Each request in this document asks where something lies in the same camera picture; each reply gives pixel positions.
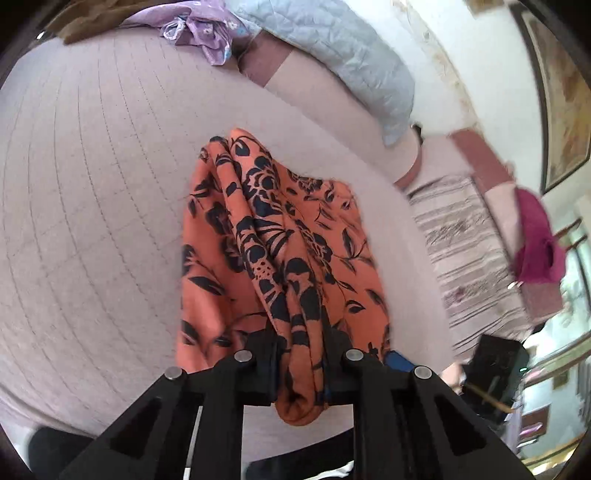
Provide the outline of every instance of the fabric fold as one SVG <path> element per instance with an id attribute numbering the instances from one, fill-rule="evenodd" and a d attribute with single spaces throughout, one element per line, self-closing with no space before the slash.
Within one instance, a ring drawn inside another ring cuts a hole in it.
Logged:
<path id="1" fill-rule="evenodd" d="M 389 351 L 383 290 L 355 198 L 299 176 L 244 130 L 201 150 L 183 225 L 177 361 L 214 366 L 270 321 L 280 339 L 276 408 L 293 425 L 325 408 L 323 322 L 354 347 Z"/>

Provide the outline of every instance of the orange floral fabric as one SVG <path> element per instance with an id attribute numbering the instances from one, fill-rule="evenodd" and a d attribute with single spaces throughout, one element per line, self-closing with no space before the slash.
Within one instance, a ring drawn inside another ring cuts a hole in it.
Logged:
<path id="1" fill-rule="evenodd" d="M 384 295 L 344 183 L 301 177 L 235 129 L 201 150 L 183 226 L 177 361 L 210 368 L 270 320 L 280 339 L 275 404 L 305 425 L 325 408 L 322 324 L 356 348 L 389 350 Z"/>

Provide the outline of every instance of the purple cloth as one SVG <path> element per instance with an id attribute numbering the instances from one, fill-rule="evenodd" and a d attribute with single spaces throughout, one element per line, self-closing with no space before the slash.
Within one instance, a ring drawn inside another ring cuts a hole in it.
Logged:
<path id="1" fill-rule="evenodd" d="M 566 274 L 566 254 L 552 234 L 544 207 L 527 190 L 516 188 L 515 195 L 524 236 L 524 247 L 515 256 L 517 280 L 526 283 L 560 281 Z"/>
<path id="2" fill-rule="evenodd" d="M 232 56 L 232 42 L 246 44 L 249 33 L 226 9 L 223 1 L 194 1 L 156 5 L 131 15 L 121 26 L 149 25 L 175 45 L 201 47 L 211 65 L 223 65 Z"/>

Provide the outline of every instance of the metal bolt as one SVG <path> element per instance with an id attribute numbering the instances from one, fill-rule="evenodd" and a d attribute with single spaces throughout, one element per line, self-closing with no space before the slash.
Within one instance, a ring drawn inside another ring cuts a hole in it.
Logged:
<path id="1" fill-rule="evenodd" d="M 347 360 L 351 360 L 352 362 L 359 362 L 359 360 L 363 358 L 363 352 L 361 350 L 357 350 L 356 348 L 352 348 L 351 350 L 347 350 L 345 357 L 347 357 Z"/>
<path id="2" fill-rule="evenodd" d="M 251 358 L 252 358 L 252 352 L 250 350 L 238 350 L 234 354 L 234 360 L 236 360 L 236 362 L 240 362 L 242 364 L 250 361 Z"/>
<path id="3" fill-rule="evenodd" d="M 429 367 L 424 367 L 419 365 L 417 368 L 414 369 L 414 375 L 421 380 L 426 380 L 427 378 L 431 378 L 433 372 Z"/>
<path id="4" fill-rule="evenodd" d="M 164 376 L 169 380 L 176 380 L 183 374 L 183 369 L 180 367 L 168 367 L 164 371 Z"/>

